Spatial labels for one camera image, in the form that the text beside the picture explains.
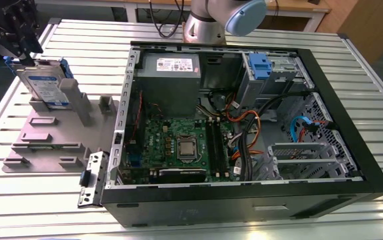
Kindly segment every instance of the slotted metal table surface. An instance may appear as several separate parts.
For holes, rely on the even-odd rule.
[[[348,40],[335,34],[274,30],[226,38],[232,45],[311,49],[383,169],[383,83]],[[40,37],[43,56],[68,60],[91,99],[101,94],[120,98],[131,41],[180,42],[181,28],[164,40],[151,24],[61,20],[48,24]],[[124,229],[104,208],[76,208],[79,173],[1,171],[32,109],[29,99],[16,78],[0,103],[0,238],[383,239],[383,197],[318,219]]]

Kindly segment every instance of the red cable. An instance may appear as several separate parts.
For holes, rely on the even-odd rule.
[[[135,119],[135,126],[133,126],[133,132],[132,132],[132,137],[128,143],[131,143],[135,135],[136,135],[136,131],[137,131],[137,125],[140,122],[140,116],[141,116],[141,107],[143,107],[143,91],[139,92],[139,109],[137,109],[137,114],[136,114],[136,119]]]

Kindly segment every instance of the blue plastic clip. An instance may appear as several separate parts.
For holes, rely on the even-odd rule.
[[[255,80],[266,80],[272,74],[272,63],[266,54],[250,53],[250,66],[254,71]]]

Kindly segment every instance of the sticker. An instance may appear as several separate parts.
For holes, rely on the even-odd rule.
[[[160,72],[192,72],[194,62],[191,58],[159,58],[156,71]]]
[[[239,108],[239,103],[234,100],[232,102],[231,102],[231,105],[238,109]]]
[[[240,167],[235,166],[234,169],[232,169],[232,173],[234,174],[240,174],[240,170],[242,170]]]
[[[59,89],[59,81],[53,76],[28,76],[29,84],[41,100],[51,106],[67,106],[69,101]]]

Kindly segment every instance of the black cable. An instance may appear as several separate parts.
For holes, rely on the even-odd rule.
[[[274,16],[272,16],[272,19],[271,19],[271,23],[268,25],[268,29],[272,29],[274,24],[275,24],[275,22],[278,20],[278,16],[279,16],[279,2],[278,2],[278,0],[275,0],[275,3],[276,3],[276,8],[275,8],[275,11],[274,11]]]
[[[179,25],[180,25],[180,22],[181,22],[181,15],[183,15],[183,12],[184,12],[184,0],[181,0],[180,15],[179,15],[179,17],[177,17],[177,21],[176,21],[176,24],[175,24],[175,28],[173,28],[173,30],[171,30],[171,33],[169,33],[168,35],[164,35],[164,34],[163,34],[163,32],[161,32],[161,30],[160,30],[160,29],[161,29],[161,26],[157,27],[157,24],[156,24],[156,22],[155,22],[152,0],[148,0],[148,3],[149,3],[149,16],[151,16],[151,21],[152,21],[153,26],[156,27],[159,36],[160,36],[163,39],[168,39],[168,38],[171,38],[172,35],[176,33],[177,28],[179,28]]]
[[[263,113],[271,108],[271,106],[282,99],[287,97],[299,97],[299,96],[307,96],[311,94],[311,91],[296,91],[296,92],[288,92],[282,95],[275,96],[271,98],[264,105],[258,109],[258,115],[262,116]],[[250,132],[250,129],[252,127],[254,122],[256,121],[255,118],[252,118],[246,126],[246,128],[242,131],[242,136],[239,138],[239,153],[240,153],[240,160],[242,160],[242,171],[240,171],[240,178],[244,179],[244,181],[252,181],[252,159],[250,155],[248,145],[247,145],[247,135]]]
[[[180,16],[181,16],[181,18],[183,18],[183,22],[187,22],[187,21],[185,21],[185,17],[184,17],[184,12],[183,12],[181,9],[180,9],[180,5],[179,5],[177,0],[175,0],[175,4],[176,4],[177,10],[180,11]]]

